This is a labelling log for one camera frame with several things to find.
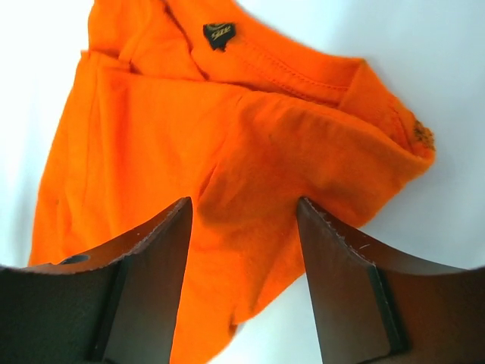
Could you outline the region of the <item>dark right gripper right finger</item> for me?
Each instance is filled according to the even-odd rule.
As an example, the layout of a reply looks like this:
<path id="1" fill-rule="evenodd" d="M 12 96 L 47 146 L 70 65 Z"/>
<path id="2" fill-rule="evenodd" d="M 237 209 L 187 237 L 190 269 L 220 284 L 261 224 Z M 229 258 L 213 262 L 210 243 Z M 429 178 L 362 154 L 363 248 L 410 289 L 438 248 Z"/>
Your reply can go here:
<path id="1" fill-rule="evenodd" d="M 296 218 L 325 363 L 482 363 L 484 269 L 399 251 L 301 198 Z"/>

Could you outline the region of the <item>orange t-shirt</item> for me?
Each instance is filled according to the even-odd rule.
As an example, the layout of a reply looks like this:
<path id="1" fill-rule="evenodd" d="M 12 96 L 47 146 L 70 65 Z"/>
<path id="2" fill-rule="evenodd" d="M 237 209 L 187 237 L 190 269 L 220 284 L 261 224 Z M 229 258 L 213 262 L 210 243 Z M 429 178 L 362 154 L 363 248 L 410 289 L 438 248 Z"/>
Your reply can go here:
<path id="1" fill-rule="evenodd" d="M 433 163 L 433 134 L 360 58 L 232 1 L 97 1 L 39 186 L 31 265 L 192 199 L 173 363 L 206 363 L 305 269 L 307 196 L 359 228 Z"/>

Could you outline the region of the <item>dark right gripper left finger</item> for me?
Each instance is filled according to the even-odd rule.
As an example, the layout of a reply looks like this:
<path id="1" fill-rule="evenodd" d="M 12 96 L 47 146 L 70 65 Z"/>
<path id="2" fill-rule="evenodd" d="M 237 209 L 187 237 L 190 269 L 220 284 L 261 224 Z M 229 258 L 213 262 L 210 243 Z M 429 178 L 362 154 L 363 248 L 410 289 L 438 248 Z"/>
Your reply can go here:
<path id="1" fill-rule="evenodd" d="M 57 265 L 1 268 L 3 363 L 167 363 L 192 226 L 182 198 Z"/>

